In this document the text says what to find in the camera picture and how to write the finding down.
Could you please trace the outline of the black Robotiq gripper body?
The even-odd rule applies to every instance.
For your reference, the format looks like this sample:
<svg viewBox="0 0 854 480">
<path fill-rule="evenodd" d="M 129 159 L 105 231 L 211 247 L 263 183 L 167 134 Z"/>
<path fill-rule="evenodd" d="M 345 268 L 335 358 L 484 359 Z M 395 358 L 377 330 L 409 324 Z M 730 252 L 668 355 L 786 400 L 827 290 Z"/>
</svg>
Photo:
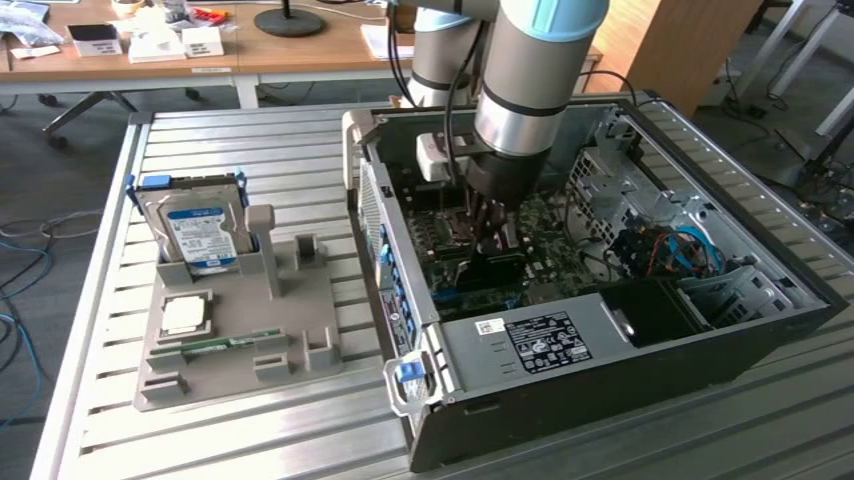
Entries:
<svg viewBox="0 0 854 480">
<path fill-rule="evenodd" d="M 532 156 L 479 153 L 468 163 L 465 180 L 488 201 L 517 210 L 535 189 L 544 165 L 544 152 Z"/>
</svg>

